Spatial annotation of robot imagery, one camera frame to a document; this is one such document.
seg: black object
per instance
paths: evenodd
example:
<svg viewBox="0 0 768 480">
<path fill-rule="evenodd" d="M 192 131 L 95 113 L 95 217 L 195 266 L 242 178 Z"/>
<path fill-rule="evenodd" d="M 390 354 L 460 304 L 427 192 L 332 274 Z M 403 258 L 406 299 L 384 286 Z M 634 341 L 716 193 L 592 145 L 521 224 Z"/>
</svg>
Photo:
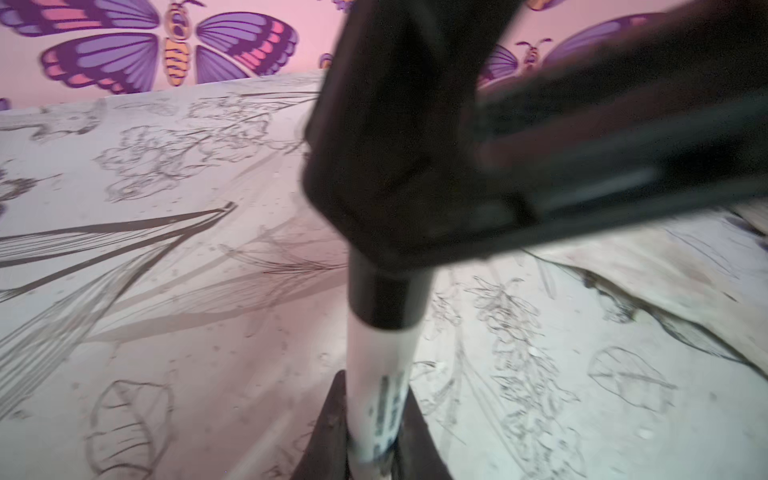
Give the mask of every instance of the black object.
<svg viewBox="0 0 768 480">
<path fill-rule="evenodd" d="M 398 330 L 417 324 L 427 309 L 431 268 L 391 273 L 349 249 L 349 309 L 378 329 Z"/>
<path fill-rule="evenodd" d="M 347 480 L 346 382 L 344 371 L 333 377 L 326 402 L 317 418 L 306 453 L 291 478 Z M 409 389 L 402 426 L 394 448 L 392 480 L 447 480 L 451 476 L 440 459 L 419 404 Z"/>
<path fill-rule="evenodd" d="M 444 263 L 768 194 L 768 2 L 698 0 L 478 94 L 521 4 L 349 14 L 303 186 L 352 244 L 350 306 L 371 325 L 418 321 Z M 348 475 L 339 378 L 293 478 Z M 450 478 L 410 393 L 393 475 Z"/>
</svg>

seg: sketch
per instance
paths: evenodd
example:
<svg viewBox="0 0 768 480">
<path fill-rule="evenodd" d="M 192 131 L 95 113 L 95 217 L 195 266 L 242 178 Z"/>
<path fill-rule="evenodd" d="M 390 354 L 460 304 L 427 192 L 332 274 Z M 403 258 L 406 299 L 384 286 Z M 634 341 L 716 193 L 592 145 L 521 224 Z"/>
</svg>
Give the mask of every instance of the sketch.
<svg viewBox="0 0 768 480">
<path fill-rule="evenodd" d="M 544 287 L 544 291 L 550 299 L 557 300 L 558 288 L 554 283 L 554 277 L 550 271 L 553 265 L 537 257 L 534 257 L 534 259 L 536 260 L 536 267 L 538 268 L 538 274 L 541 277 L 541 284 Z"/>
<path fill-rule="evenodd" d="M 38 113 L 0 115 L 0 131 L 35 128 L 30 139 L 46 142 L 69 134 L 86 134 L 104 120 L 107 110 L 103 98 L 91 104 L 66 104 L 40 107 Z"/>
<path fill-rule="evenodd" d="M 701 325 L 661 311 L 655 311 L 652 315 L 661 324 L 664 331 L 675 340 L 712 356 L 739 363 L 748 363 L 740 353 L 730 348 Z"/>
<path fill-rule="evenodd" d="M 290 445 L 278 446 L 276 448 L 274 465 L 261 473 L 262 480 L 275 480 L 278 478 L 290 478 L 293 470 L 299 464 L 301 455 L 304 454 L 307 444 L 310 441 L 312 432 L 315 429 L 316 420 L 306 425 L 304 432 L 300 433 L 291 441 Z"/>
<path fill-rule="evenodd" d="M 710 264 L 723 275 L 734 279 L 739 278 L 739 275 L 735 272 L 735 269 L 731 266 L 730 262 L 708 243 L 697 239 L 693 235 L 688 235 L 687 233 L 673 232 L 668 228 L 665 230 L 676 240 L 679 240 L 687 247 L 696 250 L 700 255 L 709 259 Z"/>
<path fill-rule="evenodd" d="M 636 353 L 612 346 L 595 353 L 587 374 L 630 405 L 664 413 L 677 386 Z"/>
<path fill-rule="evenodd" d="M 497 374 L 492 380 L 497 395 L 505 400 L 500 411 L 501 430 L 513 445 L 527 478 L 584 476 L 580 436 L 558 421 L 565 405 L 577 402 L 578 397 L 560 388 L 558 367 L 533 343 L 541 328 L 539 312 L 512 294 L 521 281 L 513 278 L 503 284 L 489 283 L 475 277 L 476 286 L 467 289 L 475 295 L 478 320 L 496 335 L 493 353 Z"/>
<path fill-rule="evenodd" d="M 120 178 L 106 189 L 109 201 L 135 200 L 174 189 L 206 168 L 253 158 L 264 148 L 287 152 L 297 147 L 300 139 L 279 141 L 271 137 L 273 114 L 311 101 L 316 94 L 264 95 L 270 99 L 266 103 L 247 101 L 241 95 L 193 102 L 186 118 L 204 119 L 206 127 L 144 125 L 122 131 L 120 146 L 94 159 Z M 210 126 L 213 120 L 224 122 Z"/>
<path fill-rule="evenodd" d="M 153 478 L 171 441 L 173 410 L 170 386 L 112 382 L 91 410 L 91 434 L 85 439 L 85 458 L 97 478 L 109 471 Z"/>
<path fill-rule="evenodd" d="M 523 280 L 491 283 L 474 276 L 472 285 L 463 285 L 453 272 L 449 276 L 449 286 L 433 295 L 422 335 L 435 341 L 452 329 L 453 358 L 419 361 L 411 371 L 411 382 L 420 386 L 415 389 L 429 390 L 427 395 L 419 393 L 423 415 L 443 428 L 435 436 L 441 456 L 447 456 L 451 442 L 463 442 L 453 429 L 462 393 L 467 392 L 526 479 L 585 476 L 581 437 L 560 420 L 566 405 L 579 399 L 558 385 L 554 360 L 534 345 L 541 335 L 539 311 L 513 294 Z M 479 372 L 467 357 L 462 334 L 465 320 L 460 314 L 462 292 L 474 297 L 477 320 L 494 334 L 493 372 Z"/>
<path fill-rule="evenodd" d="M 161 117 L 173 117 L 179 113 L 179 107 L 169 103 L 170 98 L 158 98 L 155 101 L 135 101 L 113 107 L 115 110 L 141 111 Z"/>
<path fill-rule="evenodd" d="M 35 178 L 8 178 L 8 171 L 5 168 L 0 167 L 0 217 L 5 212 L 6 206 L 3 202 L 18 198 L 23 194 L 29 192 L 35 185 L 43 180 L 58 177 L 53 175 L 51 177 L 35 179 Z"/>
<path fill-rule="evenodd" d="M 240 247 L 219 245 L 219 251 L 222 256 L 211 263 L 231 271 L 226 280 L 166 296 L 130 315 L 141 320 L 95 333 L 88 341 L 129 342 L 246 314 L 253 319 L 246 336 L 253 336 L 273 308 L 346 284 L 346 243 L 306 211 L 263 229 Z M 129 319 L 116 315 L 119 305 L 112 311 L 112 323 Z"/>
<path fill-rule="evenodd" d="M 0 238 L 0 269 L 14 278 L 18 268 L 46 260 L 74 258 L 48 274 L 0 290 L 0 303 L 52 282 L 71 292 L 0 339 L 0 419 L 7 415 L 66 359 L 107 309 L 173 249 L 208 230 L 235 208 L 222 208 L 122 223 L 103 223 Z M 92 253 L 84 258 L 83 253 Z M 73 286 L 71 276 L 99 266 L 101 275 Z"/>
</svg>

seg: butterfly wallpaper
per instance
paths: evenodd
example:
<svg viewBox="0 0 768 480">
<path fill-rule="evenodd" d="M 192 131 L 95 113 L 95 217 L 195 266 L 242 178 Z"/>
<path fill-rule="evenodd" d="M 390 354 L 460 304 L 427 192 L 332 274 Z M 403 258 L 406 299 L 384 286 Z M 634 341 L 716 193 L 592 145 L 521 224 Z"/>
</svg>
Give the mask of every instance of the butterfly wallpaper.
<svg viewBox="0 0 768 480">
<path fill-rule="evenodd" d="M 355 1 L 0 0 L 0 110 L 11 107 L 6 98 L 14 108 L 38 107 L 329 68 Z M 662 15 L 627 5 L 606 21 L 604 10 L 622 9 L 610 0 L 525 5 L 486 61 L 479 88 Z"/>
</svg>

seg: white cylinder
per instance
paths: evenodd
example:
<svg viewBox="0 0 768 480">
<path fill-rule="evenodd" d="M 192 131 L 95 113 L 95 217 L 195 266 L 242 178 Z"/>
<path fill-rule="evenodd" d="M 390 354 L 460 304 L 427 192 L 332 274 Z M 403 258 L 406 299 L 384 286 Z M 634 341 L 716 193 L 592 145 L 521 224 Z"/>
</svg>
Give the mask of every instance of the white cylinder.
<svg viewBox="0 0 768 480">
<path fill-rule="evenodd" d="M 372 462 L 394 443 L 422 324 L 403 330 L 382 330 L 349 312 L 346 421 L 350 464 Z"/>
</svg>

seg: butterfly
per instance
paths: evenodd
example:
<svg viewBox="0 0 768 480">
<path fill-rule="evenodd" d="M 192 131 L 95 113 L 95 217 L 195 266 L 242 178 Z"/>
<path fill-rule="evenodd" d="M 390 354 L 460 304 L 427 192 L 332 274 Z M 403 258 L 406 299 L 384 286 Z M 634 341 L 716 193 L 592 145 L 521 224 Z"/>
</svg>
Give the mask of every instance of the butterfly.
<svg viewBox="0 0 768 480">
<path fill-rule="evenodd" d="M 526 41 L 519 41 L 516 45 L 525 45 L 528 47 L 525 56 L 523 57 L 523 73 L 527 74 L 537 70 L 540 63 L 542 67 L 546 67 L 562 58 L 586 51 L 613 35 L 626 31 L 628 28 L 651 22 L 662 15 L 663 13 L 628 15 L 626 17 L 614 18 L 613 20 L 593 25 L 578 32 L 576 35 L 566 38 L 562 43 L 553 48 L 541 62 L 539 46 L 542 43 L 552 41 L 551 38 L 543 38 L 536 42 L 536 45 L 531 45 Z M 480 71 L 478 86 L 482 87 L 499 78 L 505 78 L 516 74 L 518 65 L 519 61 L 512 52 L 501 45 L 496 45 Z"/>
<path fill-rule="evenodd" d="M 129 28 L 152 30 L 162 23 L 166 38 L 142 31 L 123 31 L 76 38 L 40 54 L 45 76 L 71 88 L 96 85 L 113 94 L 149 91 L 158 52 L 168 82 L 184 83 L 190 70 L 192 33 L 186 4 L 171 2 L 162 21 L 148 0 L 0 0 L 0 23 L 25 37 L 76 30 Z M 195 28 L 205 44 L 194 52 L 197 83 L 274 74 L 288 62 L 298 42 L 290 25 L 268 15 L 229 12 L 214 15 Z"/>
</svg>

